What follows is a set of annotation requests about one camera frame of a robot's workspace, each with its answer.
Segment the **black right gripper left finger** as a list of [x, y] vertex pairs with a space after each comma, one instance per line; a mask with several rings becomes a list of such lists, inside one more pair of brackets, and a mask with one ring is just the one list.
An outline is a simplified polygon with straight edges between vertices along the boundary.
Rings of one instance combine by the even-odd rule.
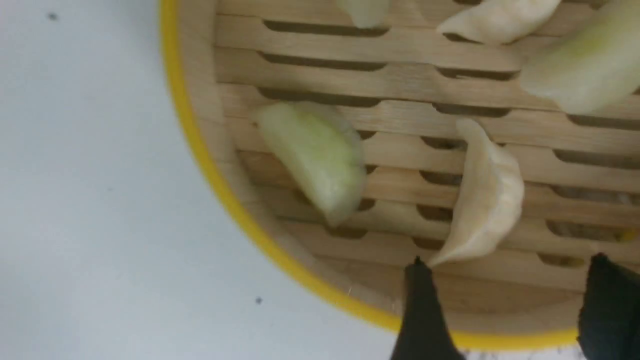
[[392, 360], [463, 360], [438, 299], [433, 272], [417, 256], [404, 269], [406, 296]]

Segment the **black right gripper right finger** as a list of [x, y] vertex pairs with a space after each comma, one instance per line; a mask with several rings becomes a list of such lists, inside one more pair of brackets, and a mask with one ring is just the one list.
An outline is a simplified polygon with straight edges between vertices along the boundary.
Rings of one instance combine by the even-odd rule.
[[577, 340], [587, 360], [640, 358], [640, 276], [603, 253], [590, 259]]

